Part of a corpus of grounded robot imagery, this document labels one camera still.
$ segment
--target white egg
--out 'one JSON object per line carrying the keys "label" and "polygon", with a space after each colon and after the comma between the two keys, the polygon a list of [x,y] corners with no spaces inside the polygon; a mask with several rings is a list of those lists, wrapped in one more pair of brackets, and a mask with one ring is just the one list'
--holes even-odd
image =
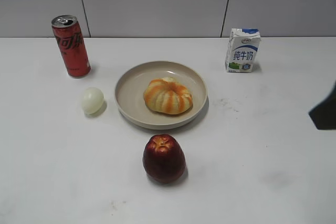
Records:
{"label": "white egg", "polygon": [[81,99],[82,109],[85,114],[97,112],[104,103],[104,94],[100,89],[88,88],[84,91]]}

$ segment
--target gray wall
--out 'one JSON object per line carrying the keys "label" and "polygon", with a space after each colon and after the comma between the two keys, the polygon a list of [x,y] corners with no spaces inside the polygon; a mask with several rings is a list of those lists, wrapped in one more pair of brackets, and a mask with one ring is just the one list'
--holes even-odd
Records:
{"label": "gray wall", "polygon": [[232,27],[257,27],[262,36],[336,36],[336,0],[83,0],[84,5],[82,0],[0,0],[0,3],[0,37],[51,37],[50,21],[60,14],[77,16],[86,37],[227,37]]}

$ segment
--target round plate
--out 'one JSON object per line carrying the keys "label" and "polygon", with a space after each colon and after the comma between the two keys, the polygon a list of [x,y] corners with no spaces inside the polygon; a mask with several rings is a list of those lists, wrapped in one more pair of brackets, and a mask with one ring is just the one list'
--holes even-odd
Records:
{"label": "round plate", "polygon": [[[143,100],[143,92],[153,79],[174,77],[185,85],[193,97],[193,107],[180,115],[151,111]],[[170,61],[151,61],[127,71],[117,82],[114,98],[120,112],[132,123],[153,130],[180,127],[194,119],[207,99],[206,85],[194,70]]]}

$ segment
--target coca-cola can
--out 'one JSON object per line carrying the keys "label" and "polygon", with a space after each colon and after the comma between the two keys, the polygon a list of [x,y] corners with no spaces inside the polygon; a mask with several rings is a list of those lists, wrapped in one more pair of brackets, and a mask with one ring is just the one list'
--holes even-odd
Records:
{"label": "coca-cola can", "polygon": [[91,67],[77,18],[61,15],[51,25],[68,74],[77,78],[87,75]]}

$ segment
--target orange striped bun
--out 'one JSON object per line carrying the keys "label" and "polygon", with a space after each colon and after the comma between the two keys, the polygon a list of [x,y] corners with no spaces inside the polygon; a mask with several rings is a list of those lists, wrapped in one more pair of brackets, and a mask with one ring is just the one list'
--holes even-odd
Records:
{"label": "orange striped bun", "polygon": [[193,105],[189,90],[172,77],[152,80],[143,98],[151,110],[170,115],[181,114]]}

